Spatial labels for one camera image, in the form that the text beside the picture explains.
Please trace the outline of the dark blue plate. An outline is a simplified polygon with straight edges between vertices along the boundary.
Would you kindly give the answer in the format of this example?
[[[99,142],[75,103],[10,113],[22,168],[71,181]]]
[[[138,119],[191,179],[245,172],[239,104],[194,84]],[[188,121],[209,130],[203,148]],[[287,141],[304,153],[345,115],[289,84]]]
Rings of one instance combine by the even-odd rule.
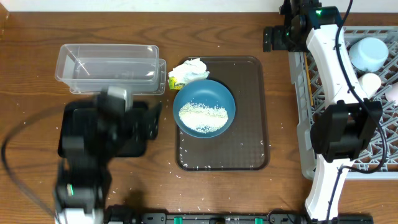
[[[224,108],[228,115],[226,124],[219,130],[210,133],[199,133],[186,126],[178,115],[187,103],[196,103],[210,108]],[[197,80],[187,84],[176,95],[173,104],[173,116],[177,126],[183,132],[196,138],[213,138],[225,132],[232,124],[236,114],[236,103],[232,93],[220,82],[214,80]]]

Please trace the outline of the light blue bowl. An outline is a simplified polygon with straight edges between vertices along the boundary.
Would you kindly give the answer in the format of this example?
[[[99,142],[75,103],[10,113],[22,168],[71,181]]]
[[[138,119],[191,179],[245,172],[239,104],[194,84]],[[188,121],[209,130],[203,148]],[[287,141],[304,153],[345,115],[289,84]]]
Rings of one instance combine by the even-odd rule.
[[[351,63],[362,72],[375,72],[387,60],[387,45],[375,37],[366,37],[355,43],[349,50]]]

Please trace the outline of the white plastic cup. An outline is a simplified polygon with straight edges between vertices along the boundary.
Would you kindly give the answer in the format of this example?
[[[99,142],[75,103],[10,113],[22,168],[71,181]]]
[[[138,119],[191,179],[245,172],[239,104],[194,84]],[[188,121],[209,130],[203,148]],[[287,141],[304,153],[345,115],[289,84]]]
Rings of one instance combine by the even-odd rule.
[[[366,73],[359,77],[358,81],[368,98],[373,97],[382,84],[381,79],[375,73]]]

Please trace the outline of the pink plastic cup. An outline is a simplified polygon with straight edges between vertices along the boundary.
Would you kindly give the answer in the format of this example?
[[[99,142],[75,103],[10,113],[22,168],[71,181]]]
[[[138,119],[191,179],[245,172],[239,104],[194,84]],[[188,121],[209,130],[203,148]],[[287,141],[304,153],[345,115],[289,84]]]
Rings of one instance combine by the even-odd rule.
[[[391,88],[385,93],[386,100],[388,102],[394,102],[394,105],[398,104],[398,83],[391,85]]]

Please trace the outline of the orange chopstick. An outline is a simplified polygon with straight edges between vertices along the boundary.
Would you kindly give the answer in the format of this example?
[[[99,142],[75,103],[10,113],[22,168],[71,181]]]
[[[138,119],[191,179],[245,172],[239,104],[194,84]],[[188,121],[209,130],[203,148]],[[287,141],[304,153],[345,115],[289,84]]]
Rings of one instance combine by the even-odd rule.
[[[307,53],[305,53],[305,52],[303,53],[303,58],[304,58],[305,74],[307,76],[307,86],[308,86],[308,92],[309,92],[309,98],[310,98],[310,105],[314,106],[312,89],[311,89],[310,74],[309,74],[309,70],[308,70]]]

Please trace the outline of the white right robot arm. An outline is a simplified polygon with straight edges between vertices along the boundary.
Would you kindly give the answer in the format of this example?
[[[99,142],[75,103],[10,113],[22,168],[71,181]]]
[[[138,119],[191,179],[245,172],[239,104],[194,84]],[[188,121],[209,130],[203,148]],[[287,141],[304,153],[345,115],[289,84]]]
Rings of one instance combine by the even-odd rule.
[[[325,110],[310,130],[317,157],[313,184],[305,201],[309,223],[338,223],[338,201],[348,171],[375,132],[382,104],[369,99],[351,65],[342,33],[346,16],[319,1],[284,1],[281,26],[266,27],[263,51],[311,53],[321,79]]]

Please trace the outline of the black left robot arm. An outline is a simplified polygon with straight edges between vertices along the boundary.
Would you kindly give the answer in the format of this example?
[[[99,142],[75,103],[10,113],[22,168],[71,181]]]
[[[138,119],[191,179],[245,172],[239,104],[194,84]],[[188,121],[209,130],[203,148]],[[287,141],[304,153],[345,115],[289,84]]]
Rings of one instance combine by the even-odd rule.
[[[121,210],[107,214],[106,196],[116,157],[140,157],[158,135],[162,105],[145,101],[127,105],[124,98],[100,93],[92,100],[68,103],[58,144],[58,177],[54,189],[56,223],[135,223]]]

